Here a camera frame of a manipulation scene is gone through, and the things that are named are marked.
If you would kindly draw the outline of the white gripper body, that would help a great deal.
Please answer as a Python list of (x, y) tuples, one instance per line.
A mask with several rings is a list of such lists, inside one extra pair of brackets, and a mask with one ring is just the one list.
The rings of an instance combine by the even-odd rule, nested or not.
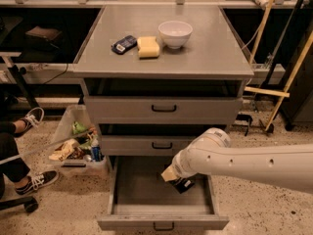
[(196, 174), (190, 166), (190, 159), (185, 150), (181, 150), (174, 156), (171, 165), (173, 166), (175, 173), (181, 178), (189, 178)]

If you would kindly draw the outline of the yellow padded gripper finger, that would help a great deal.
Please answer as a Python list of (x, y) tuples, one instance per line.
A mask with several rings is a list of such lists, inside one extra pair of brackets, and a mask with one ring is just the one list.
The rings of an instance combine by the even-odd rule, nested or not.
[(165, 182), (174, 181), (178, 179), (178, 175), (175, 173), (174, 168), (170, 165), (162, 174), (163, 180)]

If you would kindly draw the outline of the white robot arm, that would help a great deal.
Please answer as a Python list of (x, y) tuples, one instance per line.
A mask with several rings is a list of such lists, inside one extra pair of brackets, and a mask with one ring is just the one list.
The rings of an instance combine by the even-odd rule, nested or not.
[(229, 135), (210, 128), (179, 151), (161, 174), (167, 181), (196, 174), (231, 176), (313, 193), (313, 145), (233, 148)]

